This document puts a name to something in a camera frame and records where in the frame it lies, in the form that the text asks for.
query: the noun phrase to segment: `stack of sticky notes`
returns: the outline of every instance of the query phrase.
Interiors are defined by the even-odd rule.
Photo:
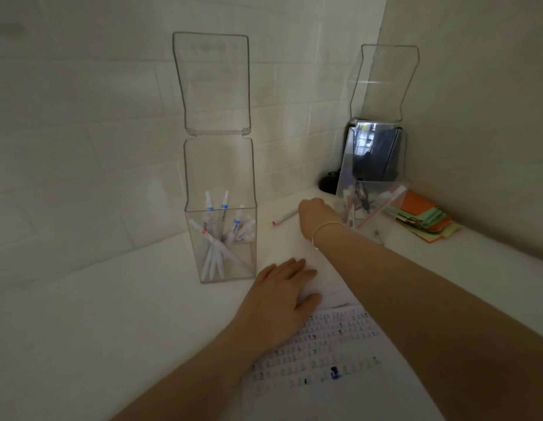
[[[411,190],[406,193],[396,218],[402,226],[429,243],[448,238],[462,229],[449,214]]]

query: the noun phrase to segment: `wall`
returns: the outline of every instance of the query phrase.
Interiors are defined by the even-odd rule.
[[[543,0],[388,0],[379,42],[420,48],[412,188],[543,258]]]
[[[259,203],[335,169],[385,0],[0,0],[0,292],[186,230],[173,31],[247,34]]]

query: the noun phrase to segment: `open lid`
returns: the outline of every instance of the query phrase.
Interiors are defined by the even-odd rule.
[[[249,134],[248,37],[175,32],[172,43],[188,134]]]
[[[352,118],[400,122],[402,103],[419,61],[416,46],[363,44],[348,80]]]

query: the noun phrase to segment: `forearm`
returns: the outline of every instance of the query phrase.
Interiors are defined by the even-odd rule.
[[[207,347],[159,381],[113,421],[214,420],[259,356],[237,331],[225,329]]]
[[[543,417],[543,338],[462,288],[339,225],[315,244],[451,421]]]

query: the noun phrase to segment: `clear acrylic container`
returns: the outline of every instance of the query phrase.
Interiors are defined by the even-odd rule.
[[[175,32],[173,47],[184,100],[184,126],[192,136],[184,143],[185,213],[200,281],[254,278],[254,147],[245,137],[251,131],[248,37]],[[208,209],[207,192],[213,210]],[[228,207],[224,210],[226,192]],[[238,239],[228,242],[233,257],[219,261],[221,256],[214,253],[223,252],[216,251],[218,247],[210,244],[198,226],[205,224],[209,234],[226,244],[234,220],[241,224]]]
[[[336,210],[346,224],[384,245],[409,188],[402,104],[420,60],[416,46],[361,47],[348,80],[348,129]]]

